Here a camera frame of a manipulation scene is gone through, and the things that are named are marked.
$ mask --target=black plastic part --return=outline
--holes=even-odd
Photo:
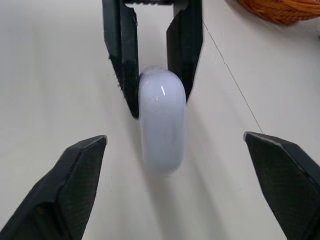
[[[120,88],[133,117],[138,118],[137,16],[123,0],[102,0],[104,41]]]
[[[67,148],[0,232],[1,240],[81,240],[96,198],[107,137]]]
[[[246,132],[263,195],[288,240],[320,240],[320,167],[296,144]]]
[[[173,4],[175,17],[167,30],[168,69],[181,79],[188,99],[203,44],[202,1],[102,0],[104,41],[109,58],[131,114],[138,119],[137,16],[125,3]]]
[[[188,100],[203,44],[202,1],[177,1],[174,12],[166,32],[168,69],[181,79]]]

